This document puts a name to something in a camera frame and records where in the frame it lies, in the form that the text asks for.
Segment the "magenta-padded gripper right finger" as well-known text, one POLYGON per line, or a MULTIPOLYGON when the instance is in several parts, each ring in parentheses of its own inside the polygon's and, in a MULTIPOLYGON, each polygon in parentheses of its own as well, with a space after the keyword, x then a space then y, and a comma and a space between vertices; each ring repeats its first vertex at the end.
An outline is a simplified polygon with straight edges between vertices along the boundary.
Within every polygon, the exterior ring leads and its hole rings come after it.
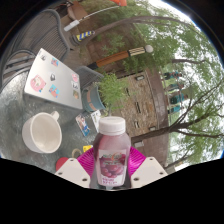
POLYGON ((145 157, 132 147, 128 159, 128 175, 131 187, 140 188, 167 176, 167 173, 154 157, 145 157))

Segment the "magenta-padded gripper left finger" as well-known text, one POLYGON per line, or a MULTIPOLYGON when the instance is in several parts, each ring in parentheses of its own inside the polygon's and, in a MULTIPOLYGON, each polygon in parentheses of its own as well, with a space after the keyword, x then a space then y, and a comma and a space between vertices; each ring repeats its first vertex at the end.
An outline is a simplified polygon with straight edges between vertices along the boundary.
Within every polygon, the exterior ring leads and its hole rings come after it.
POLYGON ((94 152, 90 148, 78 158, 68 158, 57 169, 55 175, 78 186, 89 188, 94 166, 94 152))

